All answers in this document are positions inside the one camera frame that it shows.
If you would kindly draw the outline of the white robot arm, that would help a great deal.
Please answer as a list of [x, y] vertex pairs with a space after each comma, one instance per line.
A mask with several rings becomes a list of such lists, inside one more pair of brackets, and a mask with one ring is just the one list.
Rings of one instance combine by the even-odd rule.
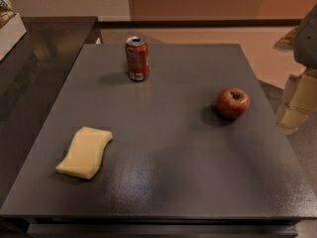
[[299, 129], [317, 108], [317, 5], [297, 28], [293, 56], [305, 70], [289, 76], [277, 109], [276, 125], [286, 135]]

